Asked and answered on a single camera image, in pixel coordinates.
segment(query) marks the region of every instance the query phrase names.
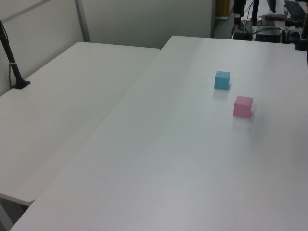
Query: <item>stand base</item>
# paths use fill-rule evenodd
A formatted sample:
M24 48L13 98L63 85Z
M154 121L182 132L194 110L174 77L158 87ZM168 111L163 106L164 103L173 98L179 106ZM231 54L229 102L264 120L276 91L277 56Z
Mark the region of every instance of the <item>stand base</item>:
M24 83L22 84L22 85L14 85L14 86L12 86L12 88L16 88L16 89L22 89L22 88L24 88L25 86L28 86L30 84L30 82L29 81L25 81L24 80Z
M307 51L307 41L300 40L298 44L295 44L295 50L297 51Z

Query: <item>blue cube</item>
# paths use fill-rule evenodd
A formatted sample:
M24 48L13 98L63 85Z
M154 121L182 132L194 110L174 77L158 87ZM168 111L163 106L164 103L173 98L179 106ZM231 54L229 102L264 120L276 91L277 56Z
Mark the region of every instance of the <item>blue cube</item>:
M230 72L217 71L215 75L215 85L216 89L229 89Z

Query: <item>tabletop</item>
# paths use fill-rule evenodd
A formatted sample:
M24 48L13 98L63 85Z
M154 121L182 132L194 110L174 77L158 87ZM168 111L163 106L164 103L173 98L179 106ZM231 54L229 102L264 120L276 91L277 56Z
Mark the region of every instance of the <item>tabletop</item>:
M77 43L0 97L0 197L30 205L159 49Z
M303 51L172 37L12 231L304 231L307 98Z

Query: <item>keyboard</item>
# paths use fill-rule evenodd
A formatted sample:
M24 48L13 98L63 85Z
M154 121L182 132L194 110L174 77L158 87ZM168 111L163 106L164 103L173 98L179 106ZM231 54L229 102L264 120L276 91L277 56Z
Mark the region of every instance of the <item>keyboard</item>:
M302 19L306 17L306 12L303 8L295 1L284 1L286 8L291 14L291 18Z

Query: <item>cube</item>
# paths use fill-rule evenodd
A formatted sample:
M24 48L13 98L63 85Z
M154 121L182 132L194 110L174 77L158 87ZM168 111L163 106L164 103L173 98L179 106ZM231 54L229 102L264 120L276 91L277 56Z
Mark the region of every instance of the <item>cube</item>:
M217 71L215 75L215 85L216 89L229 89L230 72Z
M233 116L250 118L253 98L237 96L234 103Z

